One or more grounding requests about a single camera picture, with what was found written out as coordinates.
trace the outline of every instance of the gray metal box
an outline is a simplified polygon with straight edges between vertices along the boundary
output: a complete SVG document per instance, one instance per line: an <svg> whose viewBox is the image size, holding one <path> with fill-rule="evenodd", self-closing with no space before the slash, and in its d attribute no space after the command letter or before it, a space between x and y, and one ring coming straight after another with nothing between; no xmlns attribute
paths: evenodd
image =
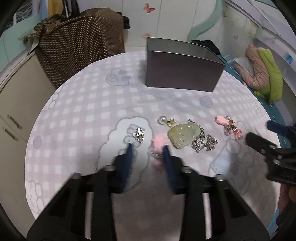
<svg viewBox="0 0 296 241"><path fill-rule="evenodd" d="M225 64L208 48L147 38L146 86L213 92Z"/></svg>

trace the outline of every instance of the white pearl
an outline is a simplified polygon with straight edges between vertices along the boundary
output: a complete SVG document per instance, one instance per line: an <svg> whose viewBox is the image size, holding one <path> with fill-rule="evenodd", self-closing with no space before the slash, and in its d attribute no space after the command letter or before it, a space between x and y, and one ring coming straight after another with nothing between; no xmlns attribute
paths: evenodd
<svg viewBox="0 0 296 241"><path fill-rule="evenodd" d="M164 115L158 118L159 124L164 125L166 122L167 122L167 118Z"/></svg>

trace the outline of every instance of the teal bed sheet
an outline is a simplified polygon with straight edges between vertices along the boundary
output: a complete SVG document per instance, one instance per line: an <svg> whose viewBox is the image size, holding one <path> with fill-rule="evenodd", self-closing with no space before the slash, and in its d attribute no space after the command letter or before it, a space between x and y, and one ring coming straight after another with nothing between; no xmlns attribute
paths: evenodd
<svg viewBox="0 0 296 241"><path fill-rule="evenodd" d="M238 81L240 81L241 83L244 83L243 79L241 78L241 76L234 70L234 68L231 66L231 64L234 63L233 58L232 60L230 59L231 56L218 56L225 64L225 71L228 72L229 74L231 74L233 77L235 77ZM267 112L267 114L269 115L270 119L276 123L279 123L281 125L286 125L283 117L281 116L281 113L279 112L278 108L276 107L275 104L269 104L266 100L260 98L259 96L254 94L254 91L248 87L248 89L252 92L252 94L259 100L259 102L261 103L261 105L263 106L263 108L265 109L265 111ZM279 138L279 143L281 145L281 148L290 148L291 144L290 141L285 138L282 137L280 135L278 135Z"/></svg>

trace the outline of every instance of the round table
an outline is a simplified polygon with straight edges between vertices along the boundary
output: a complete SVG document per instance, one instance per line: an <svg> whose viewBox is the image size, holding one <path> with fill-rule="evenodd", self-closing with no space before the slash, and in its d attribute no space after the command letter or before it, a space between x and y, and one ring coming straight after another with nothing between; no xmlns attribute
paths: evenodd
<svg viewBox="0 0 296 241"><path fill-rule="evenodd" d="M140 51L92 63L46 103L25 158L27 201L34 217L71 173L97 172L132 142L135 162L127 190L113 195L118 240L178 240L184 198L172 194L165 171L151 166L151 139L169 130L157 122L165 115L176 124L192 119L217 139L213 151L196 153L191 145L181 150L170 145L170 150L202 175L225 174L267 226L276 210L279 184L265 179L262 155L244 139L224 135L214 122L217 115L230 115L244 135L251 131L279 145L277 135L266 129L270 119L260 102L225 71L212 93L146 87L145 58ZM137 127L145 130L142 144L132 136Z"/></svg>

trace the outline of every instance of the drawer handle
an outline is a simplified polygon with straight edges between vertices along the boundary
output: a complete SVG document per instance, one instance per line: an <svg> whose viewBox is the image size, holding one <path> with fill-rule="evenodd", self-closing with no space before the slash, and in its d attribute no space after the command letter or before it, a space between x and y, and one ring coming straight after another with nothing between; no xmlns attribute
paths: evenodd
<svg viewBox="0 0 296 241"><path fill-rule="evenodd" d="M10 115L7 115L7 117L17 126L18 129L22 129L22 127L17 123L17 121L12 118Z"/></svg>
<svg viewBox="0 0 296 241"><path fill-rule="evenodd" d="M13 140L15 140L15 141L17 141L17 138L12 134L12 133L10 133L10 131L9 130L7 130L6 128L2 128Z"/></svg>

